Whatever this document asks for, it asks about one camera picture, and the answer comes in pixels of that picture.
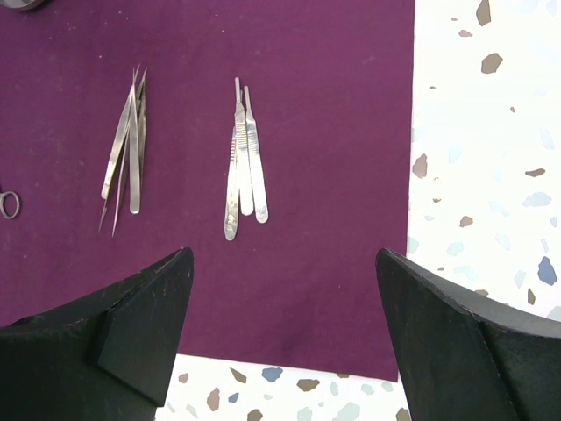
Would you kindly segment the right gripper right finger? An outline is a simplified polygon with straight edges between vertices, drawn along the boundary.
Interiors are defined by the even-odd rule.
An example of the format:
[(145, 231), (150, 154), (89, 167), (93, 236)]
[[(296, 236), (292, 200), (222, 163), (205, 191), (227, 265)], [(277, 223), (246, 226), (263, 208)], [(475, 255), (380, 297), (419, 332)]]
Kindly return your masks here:
[(461, 287), (390, 249), (376, 272), (414, 420), (558, 420), (560, 323)]

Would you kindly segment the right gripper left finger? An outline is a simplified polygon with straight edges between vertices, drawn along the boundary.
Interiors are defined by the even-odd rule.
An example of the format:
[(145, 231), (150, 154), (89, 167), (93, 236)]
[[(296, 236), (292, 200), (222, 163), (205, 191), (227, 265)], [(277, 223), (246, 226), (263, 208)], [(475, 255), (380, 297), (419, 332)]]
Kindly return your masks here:
[(185, 247), (120, 282), (1, 329), (3, 420), (153, 420), (194, 277)]

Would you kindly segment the steel ring-handled forceps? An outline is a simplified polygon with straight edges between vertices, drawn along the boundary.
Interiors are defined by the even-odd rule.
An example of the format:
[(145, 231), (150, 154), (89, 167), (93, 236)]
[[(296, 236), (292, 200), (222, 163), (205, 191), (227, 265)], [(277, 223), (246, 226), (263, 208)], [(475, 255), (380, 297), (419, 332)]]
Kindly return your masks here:
[(21, 199), (19, 194), (13, 190), (3, 190), (0, 192), (0, 211), (5, 219), (16, 218), (21, 210)]

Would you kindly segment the broad steel tweezers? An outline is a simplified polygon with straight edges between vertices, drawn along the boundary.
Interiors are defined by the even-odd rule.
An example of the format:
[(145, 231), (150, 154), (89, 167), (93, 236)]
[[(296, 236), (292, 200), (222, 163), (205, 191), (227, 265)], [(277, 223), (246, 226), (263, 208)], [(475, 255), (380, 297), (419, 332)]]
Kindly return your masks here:
[(140, 94), (146, 84), (146, 75), (142, 78), (136, 87), (136, 77), (133, 77), (133, 92), (131, 100), (131, 116), (130, 116), (130, 140), (129, 140), (129, 164), (130, 164), (130, 213), (139, 214), (140, 198), (141, 198), (141, 175), (140, 175), (140, 151), (139, 151), (139, 134), (138, 134), (138, 107)]
[(139, 68), (136, 68), (132, 73), (132, 85), (129, 89), (128, 96), (125, 100), (124, 107), (121, 111), (119, 116), (119, 120), (117, 123), (117, 130), (116, 134), (111, 146), (109, 161), (107, 163), (105, 176), (103, 180), (103, 186), (101, 190), (101, 198), (107, 199), (110, 193), (110, 186), (112, 183), (113, 175), (115, 173), (117, 167), (117, 161), (120, 156), (122, 147), (124, 145), (126, 130), (129, 124), (130, 114), (131, 114), (131, 101), (132, 101), (132, 92), (136, 88), (136, 80), (138, 76)]

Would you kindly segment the purple surgical cloth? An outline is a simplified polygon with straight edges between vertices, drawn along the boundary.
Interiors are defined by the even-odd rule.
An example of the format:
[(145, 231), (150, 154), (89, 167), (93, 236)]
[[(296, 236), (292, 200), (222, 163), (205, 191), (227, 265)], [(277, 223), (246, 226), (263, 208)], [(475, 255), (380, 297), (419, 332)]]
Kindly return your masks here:
[(182, 353), (394, 381), (411, 1), (1, 12), (1, 321), (195, 257)]

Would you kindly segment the steel instrument tray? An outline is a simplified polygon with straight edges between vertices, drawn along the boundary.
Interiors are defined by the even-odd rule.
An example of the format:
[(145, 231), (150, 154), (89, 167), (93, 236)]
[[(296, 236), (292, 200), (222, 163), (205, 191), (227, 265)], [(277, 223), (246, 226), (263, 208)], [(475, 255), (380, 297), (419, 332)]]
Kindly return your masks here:
[(45, 0), (4, 0), (2, 4), (14, 11), (30, 11), (40, 5), (42, 5)]

